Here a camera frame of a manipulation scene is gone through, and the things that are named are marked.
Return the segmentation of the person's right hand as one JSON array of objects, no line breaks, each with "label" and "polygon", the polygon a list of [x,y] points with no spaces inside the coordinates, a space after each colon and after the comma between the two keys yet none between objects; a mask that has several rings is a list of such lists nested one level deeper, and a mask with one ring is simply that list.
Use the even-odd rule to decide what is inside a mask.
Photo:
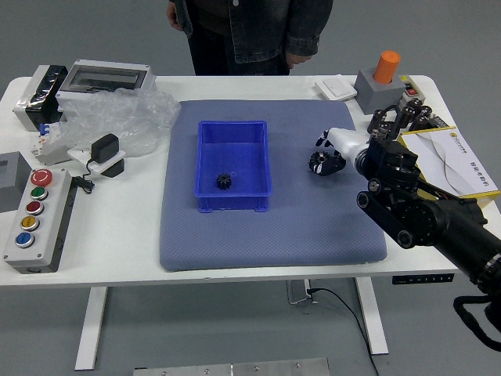
[{"label": "person's right hand", "polygon": [[166,8],[166,16],[168,18],[169,25],[172,28],[174,28],[177,31],[182,31],[182,27],[178,23],[178,14],[174,2],[168,2]]}]

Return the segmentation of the person's left hand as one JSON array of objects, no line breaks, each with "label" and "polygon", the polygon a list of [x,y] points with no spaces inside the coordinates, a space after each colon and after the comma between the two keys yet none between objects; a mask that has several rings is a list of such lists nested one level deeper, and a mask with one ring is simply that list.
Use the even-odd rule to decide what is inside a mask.
[{"label": "person's left hand", "polygon": [[293,69],[295,65],[305,63],[312,58],[312,56],[299,56],[299,55],[294,55],[290,52],[286,52],[285,57],[286,57],[286,62],[290,67],[290,69]]}]

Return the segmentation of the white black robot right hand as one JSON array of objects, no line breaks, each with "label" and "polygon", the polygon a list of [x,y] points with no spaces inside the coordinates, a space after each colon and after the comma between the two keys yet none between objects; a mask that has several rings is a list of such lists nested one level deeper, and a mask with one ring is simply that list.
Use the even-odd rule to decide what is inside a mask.
[{"label": "white black robot right hand", "polygon": [[315,174],[332,175],[344,169],[347,163],[362,174],[363,158],[369,147],[369,141],[361,133],[332,127],[322,133],[315,145],[334,148],[333,153],[317,151],[311,155],[308,166]]}]

